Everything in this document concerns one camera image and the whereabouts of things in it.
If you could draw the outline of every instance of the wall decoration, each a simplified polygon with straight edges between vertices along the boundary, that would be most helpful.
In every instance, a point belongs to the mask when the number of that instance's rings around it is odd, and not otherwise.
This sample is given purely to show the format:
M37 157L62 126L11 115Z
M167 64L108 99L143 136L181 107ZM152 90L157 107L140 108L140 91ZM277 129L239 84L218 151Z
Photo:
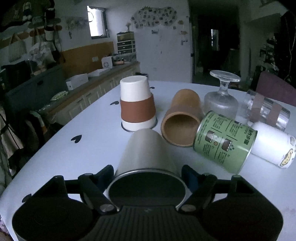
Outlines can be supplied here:
M127 26L127 28L128 28L128 30L127 30L127 31L129 32L129 31L130 31L130 30L129 30L129 27L131 26L131 23L130 23L130 22L128 22L128 23L126 24L126 26Z
M170 26L176 21L176 19L177 11L172 7L144 7L131 17L131 22L135 25L135 28L143 28L154 27L159 24Z
M68 30L77 30L82 29L88 26L88 19L82 17L66 17L66 29Z

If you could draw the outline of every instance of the small window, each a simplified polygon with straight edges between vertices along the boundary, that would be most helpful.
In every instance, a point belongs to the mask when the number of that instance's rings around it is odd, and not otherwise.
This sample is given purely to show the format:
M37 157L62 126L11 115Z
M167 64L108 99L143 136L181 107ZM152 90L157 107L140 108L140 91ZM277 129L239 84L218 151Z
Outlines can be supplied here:
M108 37L105 11L105 8L87 6L91 39L100 39Z
M212 50L219 51L219 30L211 29L212 35Z

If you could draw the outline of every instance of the wine glass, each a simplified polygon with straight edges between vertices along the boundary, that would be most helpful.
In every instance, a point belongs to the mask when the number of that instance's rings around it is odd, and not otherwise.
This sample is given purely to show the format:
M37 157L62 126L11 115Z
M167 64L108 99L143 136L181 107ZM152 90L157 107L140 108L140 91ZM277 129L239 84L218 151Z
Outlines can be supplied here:
M209 92L205 95L204 113L213 110L217 114L235 119L239 103L228 94L227 89L230 82L239 82L240 77L221 70L212 70L210 74L220 80L220 89L217 92Z

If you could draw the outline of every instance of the ceiling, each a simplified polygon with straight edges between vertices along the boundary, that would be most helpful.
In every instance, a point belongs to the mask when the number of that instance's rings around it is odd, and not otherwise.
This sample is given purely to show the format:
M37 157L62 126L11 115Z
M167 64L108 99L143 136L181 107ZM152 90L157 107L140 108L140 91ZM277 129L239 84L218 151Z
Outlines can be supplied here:
M189 0L189 5L197 11L197 13L207 15L232 14L237 10L239 0Z

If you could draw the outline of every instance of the pink chair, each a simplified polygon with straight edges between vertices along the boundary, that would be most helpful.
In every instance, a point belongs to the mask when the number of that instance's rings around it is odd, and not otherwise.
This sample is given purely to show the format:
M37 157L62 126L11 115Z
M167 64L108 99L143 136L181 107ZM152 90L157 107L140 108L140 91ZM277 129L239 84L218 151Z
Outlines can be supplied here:
M260 74L256 92L296 107L296 89L267 71Z

